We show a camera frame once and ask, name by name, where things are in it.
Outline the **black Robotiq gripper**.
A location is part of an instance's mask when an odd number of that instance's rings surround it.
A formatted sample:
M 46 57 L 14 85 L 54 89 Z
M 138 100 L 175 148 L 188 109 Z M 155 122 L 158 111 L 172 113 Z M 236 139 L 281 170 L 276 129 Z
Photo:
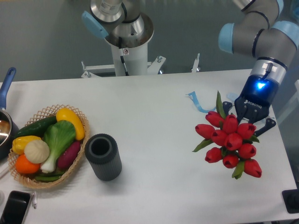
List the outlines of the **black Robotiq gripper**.
M 286 72 L 284 63 L 270 57 L 258 58 L 235 104 L 228 101 L 222 103 L 225 115 L 235 115 L 236 110 L 237 120 L 247 119 L 249 123 L 266 118 Z M 275 125 L 274 119 L 267 118 L 264 126 L 254 135 L 259 137 Z

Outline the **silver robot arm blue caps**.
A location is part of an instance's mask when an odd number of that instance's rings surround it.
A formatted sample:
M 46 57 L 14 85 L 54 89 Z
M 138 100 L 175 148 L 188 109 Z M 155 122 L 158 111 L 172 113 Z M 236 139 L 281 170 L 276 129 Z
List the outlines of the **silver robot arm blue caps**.
M 241 24 L 228 23 L 219 33 L 218 45 L 231 54 L 251 55 L 255 65 L 233 107 L 237 120 L 254 124 L 265 120 L 255 131 L 259 136 L 275 122 L 269 116 L 272 101 L 290 63 L 299 49 L 299 27 L 278 21 L 284 3 L 281 0 L 237 0 L 244 12 Z M 82 13 L 85 27 L 111 46 L 117 76 L 149 75 L 158 72 L 157 63 L 148 64 L 148 42 L 154 27 L 140 11 L 137 0 L 93 0 L 90 11 Z

